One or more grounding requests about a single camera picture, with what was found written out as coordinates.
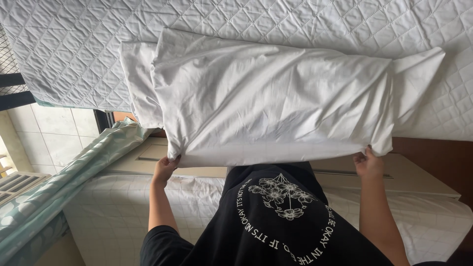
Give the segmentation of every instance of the sleeve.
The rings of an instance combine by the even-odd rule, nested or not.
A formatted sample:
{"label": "sleeve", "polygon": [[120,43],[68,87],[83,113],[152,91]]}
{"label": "sleeve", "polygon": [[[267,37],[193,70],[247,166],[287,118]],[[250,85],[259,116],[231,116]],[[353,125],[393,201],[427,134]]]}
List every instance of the sleeve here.
{"label": "sleeve", "polygon": [[179,265],[193,247],[194,245],[181,238],[174,228],[159,225],[145,236],[140,251],[140,266]]}

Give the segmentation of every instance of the quilted stitching pattern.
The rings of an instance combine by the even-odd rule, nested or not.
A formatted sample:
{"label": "quilted stitching pattern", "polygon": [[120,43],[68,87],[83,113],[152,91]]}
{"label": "quilted stitching pattern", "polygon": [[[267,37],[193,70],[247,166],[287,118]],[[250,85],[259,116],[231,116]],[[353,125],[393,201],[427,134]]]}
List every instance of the quilted stitching pattern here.
{"label": "quilted stitching pattern", "polygon": [[225,39],[400,58],[447,56],[399,136],[473,141],[473,1],[1,0],[0,21],[30,90],[60,105],[128,111],[120,41],[163,27]]}

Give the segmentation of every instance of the metal grille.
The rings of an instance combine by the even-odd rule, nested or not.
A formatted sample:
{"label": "metal grille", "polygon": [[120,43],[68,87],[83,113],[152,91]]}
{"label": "metal grille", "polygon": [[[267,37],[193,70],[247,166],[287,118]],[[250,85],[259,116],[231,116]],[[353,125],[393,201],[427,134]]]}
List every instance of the metal grille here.
{"label": "metal grille", "polygon": [[[3,26],[0,25],[0,74],[18,73],[17,59],[11,50],[10,42],[8,41],[7,35]],[[0,96],[6,94],[12,94],[22,91],[27,91],[26,85],[18,85],[12,87],[0,88]]]}

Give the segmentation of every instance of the bedding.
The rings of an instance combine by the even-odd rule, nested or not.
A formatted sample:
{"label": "bedding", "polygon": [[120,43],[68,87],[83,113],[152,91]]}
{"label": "bedding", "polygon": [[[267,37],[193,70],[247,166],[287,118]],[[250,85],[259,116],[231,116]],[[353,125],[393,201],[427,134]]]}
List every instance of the bedding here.
{"label": "bedding", "polygon": [[[86,266],[139,265],[151,176],[100,174],[64,208]],[[165,188],[181,236],[195,244],[216,212],[225,179],[173,176]],[[329,206],[359,228],[359,191],[323,188]],[[468,206],[432,195],[389,194],[412,264],[446,261],[473,223]]]}
{"label": "bedding", "polygon": [[328,159],[368,144],[385,155],[445,55],[436,47],[392,61],[174,29],[155,52],[120,49],[133,114],[166,130],[181,167]]}
{"label": "bedding", "polygon": [[1,0],[0,22],[35,97],[130,111],[118,48],[164,27],[383,58],[441,47],[446,58],[413,126],[395,136],[473,141],[473,2],[467,0]]}

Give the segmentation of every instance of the mattress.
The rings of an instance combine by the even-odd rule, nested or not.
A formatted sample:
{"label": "mattress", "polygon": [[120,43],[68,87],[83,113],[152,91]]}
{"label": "mattress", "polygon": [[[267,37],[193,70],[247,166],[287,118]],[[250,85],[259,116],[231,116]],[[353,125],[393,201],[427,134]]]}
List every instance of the mattress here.
{"label": "mattress", "polygon": [[[64,208],[86,266],[139,265],[148,231],[151,176],[90,180]],[[173,176],[165,188],[181,236],[195,244],[215,214],[224,178]],[[359,228],[359,191],[324,188],[329,206]],[[412,264],[446,261],[473,223],[468,206],[430,195],[392,194],[389,206]]]}
{"label": "mattress", "polygon": [[118,48],[164,27],[224,39],[401,58],[447,53],[415,125],[396,136],[473,141],[473,1],[1,0],[0,22],[35,97],[129,111]]}

